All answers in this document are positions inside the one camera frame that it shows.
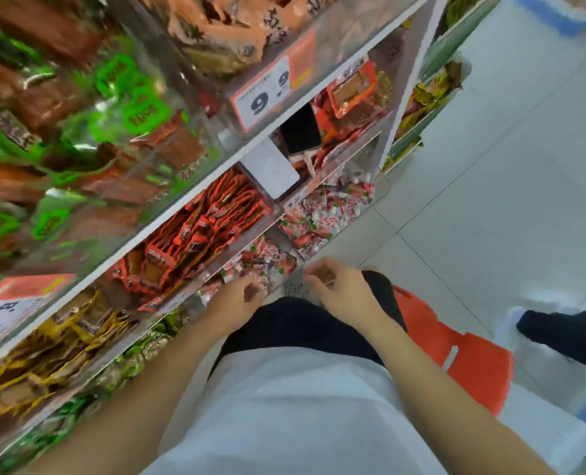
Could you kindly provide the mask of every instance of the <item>hand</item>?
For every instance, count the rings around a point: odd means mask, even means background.
[[[331,256],[308,267],[304,281],[333,317],[357,332],[387,317],[363,273]]]
[[[266,298],[266,289],[253,275],[220,287],[198,320],[218,339],[238,330],[253,316]]]

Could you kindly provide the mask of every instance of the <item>orange price tag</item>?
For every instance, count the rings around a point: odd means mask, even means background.
[[[0,282],[0,338],[34,314],[75,275],[9,277]]]
[[[233,97],[233,108],[248,132],[306,82],[313,72],[315,31],[308,30]]]

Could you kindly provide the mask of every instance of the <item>label sticker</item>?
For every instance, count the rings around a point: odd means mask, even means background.
[[[264,118],[291,90],[289,57],[283,56],[236,96],[234,105],[245,130]]]
[[[0,282],[0,338],[34,314],[75,275],[10,277]]]

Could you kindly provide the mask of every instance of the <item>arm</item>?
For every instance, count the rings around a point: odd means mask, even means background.
[[[554,473],[381,309],[359,270],[324,258],[306,270],[305,279],[334,317],[374,347],[392,376],[408,419],[449,474]]]
[[[97,416],[38,459],[29,472],[139,474],[157,458],[163,433],[200,361],[218,340],[244,325],[264,297],[253,277],[223,286],[198,320],[183,328]]]

